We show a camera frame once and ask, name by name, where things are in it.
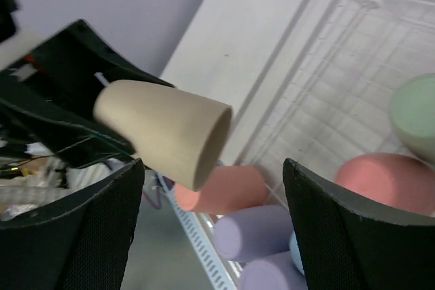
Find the green cup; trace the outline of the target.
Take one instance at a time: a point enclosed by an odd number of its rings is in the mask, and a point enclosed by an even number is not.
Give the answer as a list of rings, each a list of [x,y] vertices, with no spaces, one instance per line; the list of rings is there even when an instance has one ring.
[[[407,149],[434,164],[434,74],[414,77],[394,91],[389,103],[391,126]]]

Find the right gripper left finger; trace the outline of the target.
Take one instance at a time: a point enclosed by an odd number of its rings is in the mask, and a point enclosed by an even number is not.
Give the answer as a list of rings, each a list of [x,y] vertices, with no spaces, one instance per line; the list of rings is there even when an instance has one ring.
[[[1,222],[2,289],[119,289],[134,238],[144,165]]]

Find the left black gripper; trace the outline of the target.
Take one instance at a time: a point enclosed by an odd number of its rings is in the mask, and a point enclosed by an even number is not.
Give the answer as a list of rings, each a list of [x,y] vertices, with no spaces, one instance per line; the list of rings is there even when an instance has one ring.
[[[112,50],[85,20],[76,20],[1,71],[1,138],[20,147],[41,143],[73,168],[128,160],[129,141],[92,114],[109,81],[170,84]]]

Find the light blue cup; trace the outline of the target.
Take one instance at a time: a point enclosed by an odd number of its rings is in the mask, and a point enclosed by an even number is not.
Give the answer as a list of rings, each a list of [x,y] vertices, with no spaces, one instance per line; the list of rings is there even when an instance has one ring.
[[[290,248],[290,254],[292,256],[292,261],[293,264],[295,265],[296,269],[302,274],[305,274],[303,265],[302,265],[302,259],[300,256],[300,251],[298,248],[298,243],[297,243],[297,239],[296,239],[296,233],[293,232],[291,237],[290,237],[290,244],[289,244],[289,248]]]

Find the beige cup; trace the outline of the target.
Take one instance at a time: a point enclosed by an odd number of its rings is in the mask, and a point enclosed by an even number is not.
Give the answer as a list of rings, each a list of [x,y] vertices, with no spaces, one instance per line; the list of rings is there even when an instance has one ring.
[[[198,191],[226,144],[232,107],[177,88],[118,80],[98,95],[93,116],[129,141],[146,166]]]

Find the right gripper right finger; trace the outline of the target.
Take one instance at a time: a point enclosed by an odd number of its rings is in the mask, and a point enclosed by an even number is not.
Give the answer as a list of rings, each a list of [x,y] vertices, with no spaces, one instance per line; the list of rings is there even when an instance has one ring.
[[[434,290],[434,218],[372,201],[289,158],[283,184],[309,289]]]

